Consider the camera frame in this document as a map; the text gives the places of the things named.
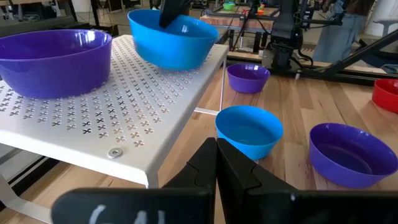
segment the plastic bowl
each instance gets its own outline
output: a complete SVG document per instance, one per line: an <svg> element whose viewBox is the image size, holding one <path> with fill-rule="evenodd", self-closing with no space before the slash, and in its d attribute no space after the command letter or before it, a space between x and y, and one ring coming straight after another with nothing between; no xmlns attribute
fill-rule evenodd
<svg viewBox="0 0 398 224"><path fill-rule="evenodd" d="M376 80L372 99L381 108L398 113L398 80Z"/></svg>
<svg viewBox="0 0 398 224"><path fill-rule="evenodd" d="M227 68L229 85L241 93L258 93L266 84L270 73L263 66L239 63Z"/></svg>
<svg viewBox="0 0 398 224"><path fill-rule="evenodd" d="M225 10L228 10L228 11L234 10L235 9L235 3L226 2L226 3L223 4L223 7L224 7Z"/></svg>
<svg viewBox="0 0 398 224"><path fill-rule="evenodd" d="M66 98L108 80L112 37L95 30L47 30L0 39L0 76L22 96Z"/></svg>
<svg viewBox="0 0 398 224"><path fill-rule="evenodd" d="M395 173L398 159L382 141L345 124L318 124L310 132L310 160L324 178L365 188Z"/></svg>
<svg viewBox="0 0 398 224"><path fill-rule="evenodd" d="M144 60L170 70L199 67L218 38L212 25L189 16L179 15L165 29L159 26L158 10L134 10L127 16L136 52Z"/></svg>
<svg viewBox="0 0 398 224"><path fill-rule="evenodd" d="M226 139L252 160L266 157L282 138L282 123L254 106L231 106L216 116L219 138Z"/></svg>

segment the small purple bowl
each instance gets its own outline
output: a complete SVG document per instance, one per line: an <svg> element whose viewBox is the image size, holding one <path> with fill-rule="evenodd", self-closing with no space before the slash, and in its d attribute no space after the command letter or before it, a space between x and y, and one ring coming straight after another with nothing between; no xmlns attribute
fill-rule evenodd
<svg viewBox="0 0 398 224"><path fill-rule="evenodd" d="M0 38L0 77L22 96L66 98L108 80L112 37L97 30L46 30Z"/></svg>
<svg viewBox="0 0 398 224"><path fill-rule="evenodd" d="M398 158L373 135L345 124L318 124L310 132L310 160L324 178L366 188L395 173Z"/></svg>
<svg viewBox="0 0 398 224"><path fill-rule="evenodd" d="M241 93L258 93L269 78L268 69L260 65L239 63L227 68L229 85Z"/></svg>

